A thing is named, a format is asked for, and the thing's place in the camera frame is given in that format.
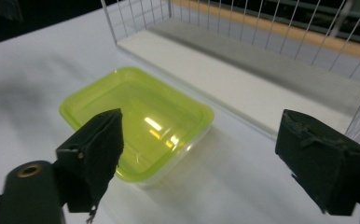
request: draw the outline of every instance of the green plastic container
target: green plastic container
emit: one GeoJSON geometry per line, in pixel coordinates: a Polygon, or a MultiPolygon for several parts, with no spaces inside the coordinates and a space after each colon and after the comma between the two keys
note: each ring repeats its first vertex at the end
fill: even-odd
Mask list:
{"type": "Polygon", "coordinates": [[[136,67],[120,68],[64,100],[63,118],[78,130],[94,115],[121,108],[124,153],[116,175],[152,184],[204,136],[214,119],[208,106],[136,67]]]}

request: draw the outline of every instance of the wire rack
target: wire rack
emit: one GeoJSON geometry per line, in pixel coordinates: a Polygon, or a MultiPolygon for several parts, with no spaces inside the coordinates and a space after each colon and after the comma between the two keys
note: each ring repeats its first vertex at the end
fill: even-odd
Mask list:
{"type": "MultiPolygon", "coordinates": [[[[360,10],[352,12],[350,0],[334,7],[324,6],[322,0],[312,4],[300,0],[123,0],[109,7],[102,0],[102,4],[116,44],[177,18],[228,39],[360,81],[360,43],[354,42],[360,40],[360,10]],[[303,12],[302,23],[296,17],[303,12]],[[344,34],[341,26],[351,14],[351,29],[344,34]],[[323,28],[318,24],[322,15],[329,18],[323,28]]],[[[346,134],[360,141],[360,107],[346,134]]]]}

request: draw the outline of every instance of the white table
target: white table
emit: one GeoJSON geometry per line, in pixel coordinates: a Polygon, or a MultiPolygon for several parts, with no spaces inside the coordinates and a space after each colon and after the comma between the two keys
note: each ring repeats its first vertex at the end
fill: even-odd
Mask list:
{"type": "MultiPolygon", "coordinates": [[[[101,10],[0,43],[0,189],[27,161],[55,161],[74,131],[62,100],[98,77],[136,65],[211,105],[212,130],[161,182],[114,179],[95,223],[358,223],[322,215],[274,154],[275,143],[225,108],[119,52],[101,10]]],[[[86,214],[67,216],[83,223],[86,214]]]]}

